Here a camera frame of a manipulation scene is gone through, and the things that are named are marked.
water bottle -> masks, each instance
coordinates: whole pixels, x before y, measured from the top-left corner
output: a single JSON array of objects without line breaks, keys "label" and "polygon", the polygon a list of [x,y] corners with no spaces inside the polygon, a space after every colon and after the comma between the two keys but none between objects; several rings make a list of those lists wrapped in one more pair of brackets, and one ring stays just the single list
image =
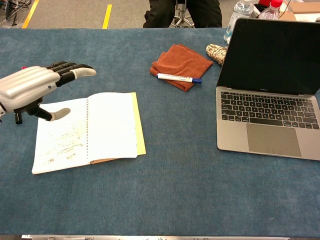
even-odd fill
[{"label": "water bottle", "polygon": [[238,18],[249,18],[254,11],[252,0],[239,0],[233,7],[233,13],[230,18],[228,27],[226,28],[223,39],[229,44],[232,32],[234,30],[236,20]]},{"label": "water bottle", "polygon": [[272,0],[270,6],[263,10],[258,16],[259,19],[270,19],[278,20],[279,19],[279,8],[281,7],[283,0]]}]

blue marker cap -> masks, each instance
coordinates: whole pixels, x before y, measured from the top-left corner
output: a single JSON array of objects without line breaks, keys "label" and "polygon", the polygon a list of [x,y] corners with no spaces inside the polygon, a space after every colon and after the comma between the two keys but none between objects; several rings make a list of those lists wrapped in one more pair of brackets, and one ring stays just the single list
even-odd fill
[{"label": "blue marker cap", "polygon": [[194,84],[202,84],[202,79],[201,78],[192,78],[192,82]]}]

laptop keyboard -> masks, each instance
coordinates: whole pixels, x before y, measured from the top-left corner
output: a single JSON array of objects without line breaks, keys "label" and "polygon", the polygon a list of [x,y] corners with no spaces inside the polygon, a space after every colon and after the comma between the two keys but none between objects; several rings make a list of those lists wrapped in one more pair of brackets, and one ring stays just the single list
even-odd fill
[{"label": "laptop keyboard", "polygon": [[309,99],[223,91],[221,113],[227,121],[319,129]]}]

table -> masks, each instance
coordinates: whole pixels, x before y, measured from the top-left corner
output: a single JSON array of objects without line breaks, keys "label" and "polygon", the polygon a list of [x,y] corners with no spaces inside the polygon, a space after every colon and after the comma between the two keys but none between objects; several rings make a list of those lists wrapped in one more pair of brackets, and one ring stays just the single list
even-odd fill
[{"label": "table", "polygon": [[320,163],[217,149],[215,63],[183,92],[149,74],[172,44],[206,56],[224,29],[0,29],[0,77],[94,67],[44,103],[136,92],[146,155],[32,175],[37,118],[0,125],[0,234],[320,237]]}]

laptop trackpad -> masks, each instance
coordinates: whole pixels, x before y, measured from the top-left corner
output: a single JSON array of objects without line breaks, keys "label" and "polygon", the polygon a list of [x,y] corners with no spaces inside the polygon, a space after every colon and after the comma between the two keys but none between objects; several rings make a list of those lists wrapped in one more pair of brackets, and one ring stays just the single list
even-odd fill
[{"label": "laptop trackpad", "polygon": [[301,157],[294,128],[247,124],[246,131],[251,152]]}]

